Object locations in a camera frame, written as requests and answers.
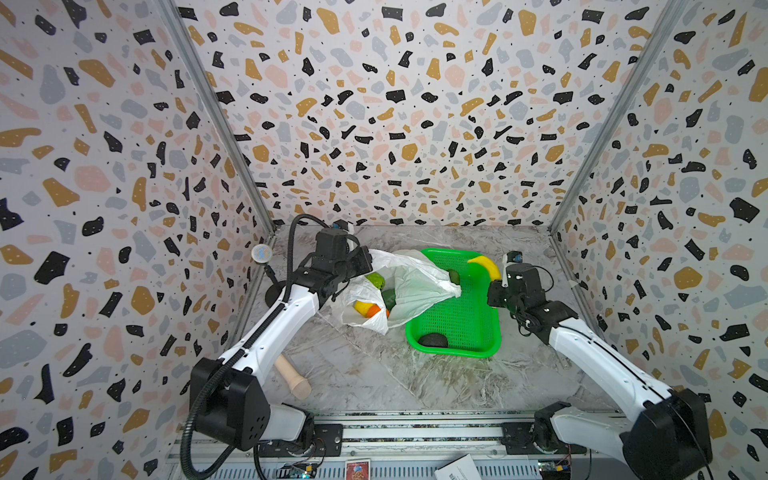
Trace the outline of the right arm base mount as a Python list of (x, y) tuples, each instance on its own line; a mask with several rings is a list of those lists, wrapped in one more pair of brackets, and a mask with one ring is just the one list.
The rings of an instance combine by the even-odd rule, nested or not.
[(513, 421), (501, 424), (500, 443), (508, 455), (566, 455), (586, 454), (583, 446), (566, 444), (557, 439), (537, 440), (533, 421)]

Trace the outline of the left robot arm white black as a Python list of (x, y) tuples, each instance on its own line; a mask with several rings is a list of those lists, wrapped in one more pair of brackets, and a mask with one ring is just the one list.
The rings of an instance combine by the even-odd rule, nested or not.
[(272, 286), (273, 303), (255, 326), (219, 358), (204, 358), (194, 366), (183, 451), (191, 451), (196, 433), (229, 450), (246, 451), (263, 442), (308, 448), (314, 434), (311, 414), (270, 403), (263, 385), (302, 326), (352, 280), (372, 270), (368, 248), (352, 233), (339, 227), (321, 229), (314, 250), (299, 264), (290, 264), (286, 280)]

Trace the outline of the yellow lemon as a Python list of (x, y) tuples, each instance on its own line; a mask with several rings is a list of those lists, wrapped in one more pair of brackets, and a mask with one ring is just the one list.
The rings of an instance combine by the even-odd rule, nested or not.
[(369, 318), (371, 316), (370, 311), (376, 310), (378, 306), (374, 303), (356, 301), (353, 308), (364, 318)]

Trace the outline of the yellow banana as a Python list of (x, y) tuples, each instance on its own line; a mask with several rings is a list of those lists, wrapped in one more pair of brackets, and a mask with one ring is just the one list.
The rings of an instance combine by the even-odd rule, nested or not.
[(497, 265), (488, 257), (480, 255), (468, 260), (469, 264), (475, 264), (483, 267), (489, 275), (490, 281), (497, 281), (502, 278), (501, 273)]

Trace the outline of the white plastic bag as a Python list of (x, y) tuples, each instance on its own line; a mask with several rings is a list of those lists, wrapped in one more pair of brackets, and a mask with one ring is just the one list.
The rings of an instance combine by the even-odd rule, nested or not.
[[(331, 304), (334, 317), (343, 325), (384, 335), (438, 303), (462, 294), (461, 287), (450, 281), (448, 271), (439, 268), (419, 251), (389, 253), (372, 249), (370, 254), (373, 272), (386, 280), (383, 290), (395, 289), (397, 304), (391, 312), (387, 311), (382, 299), (383, 290), (378, 290), (366, 279), (368, 274), (356, 277)], [(372, 318), (364, 318), (353, 308), (356, 301), (374, 303), (381, 311)]]

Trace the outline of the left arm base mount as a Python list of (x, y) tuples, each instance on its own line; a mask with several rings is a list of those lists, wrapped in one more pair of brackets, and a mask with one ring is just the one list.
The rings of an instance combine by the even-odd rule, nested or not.
[(305, 428), (297, 440), (268, 440), (258, 446), (263, 458), (300, 460), (307, 457), (340, 457), (344, 427), (340, 423), (314, 424)]

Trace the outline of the orange fruit large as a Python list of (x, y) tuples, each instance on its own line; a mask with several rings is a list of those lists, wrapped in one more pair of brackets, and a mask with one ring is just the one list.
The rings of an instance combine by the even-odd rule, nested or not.
[(374, 317), (374, 316), (375, 316), (377, 313), (379, 313), (380, 311), (381, 311), (381, 308), (380, 308), (378, 305), (372, 305), (372, 306), (371, 306), (371, 307), (370, 307), (370, 308), (367, 310), (365, 317), (366, 317), (366, 318), (372, 318), (372, 317)]

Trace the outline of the green avocado back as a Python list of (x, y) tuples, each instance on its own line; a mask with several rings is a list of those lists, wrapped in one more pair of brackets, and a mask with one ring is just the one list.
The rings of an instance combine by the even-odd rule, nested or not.
[(456, 270), (449, 269), (448, 270), (448, 274), (449, 274), (449, 279), (450, 279), (450, 281), (453, 284), (455, 284), (455, 285), (460, 285), (461, 284), (460, 274)]

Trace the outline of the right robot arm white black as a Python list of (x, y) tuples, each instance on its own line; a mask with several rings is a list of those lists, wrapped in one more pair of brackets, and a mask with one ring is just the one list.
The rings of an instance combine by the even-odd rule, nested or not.
[(621, 416), (586, 412), (558, 401), (534, 415), (530, 438), (542, 453), (579, 445), (625, 464), (639, 479), (685, 479), (713, 459), (704, 401), (674, 390), (613, 350), (579, 314), (548, 300), (535, 266), (494, 262), (489, 306), (508, 311), (518, 327), (565, 355), (607, 393)]

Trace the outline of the dark green avocado front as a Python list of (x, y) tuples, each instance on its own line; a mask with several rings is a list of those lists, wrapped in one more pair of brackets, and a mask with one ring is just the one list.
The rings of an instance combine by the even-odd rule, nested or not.
[(384, 300), (386, 310), (391, 312), (397, 304), (397, 297), (395, 289), (387, 289), (382, 291), (382, 299)]

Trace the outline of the green apple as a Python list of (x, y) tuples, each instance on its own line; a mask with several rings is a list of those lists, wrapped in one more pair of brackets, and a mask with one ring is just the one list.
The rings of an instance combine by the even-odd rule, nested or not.
[(366, 279), (378, 290), (383, 290), (386, 285), (384, 277), (376, 272), (372, 272), (366, 276)]

